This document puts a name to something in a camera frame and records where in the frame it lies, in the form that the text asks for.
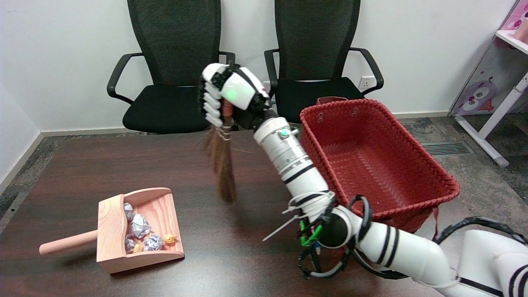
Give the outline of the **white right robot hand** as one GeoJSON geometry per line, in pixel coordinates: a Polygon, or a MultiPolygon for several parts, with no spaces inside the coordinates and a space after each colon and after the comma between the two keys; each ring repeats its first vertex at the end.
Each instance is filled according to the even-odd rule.
{"type": "Polygon", "coordinates": [[[227,124],[222,108],[232,104],[232,120],[243,129],[257,130],[268,119],[269,100],[262,82],[239,64],[212,63],[200,76],[198,101],[205,119],[215,127],[227,124]]]}

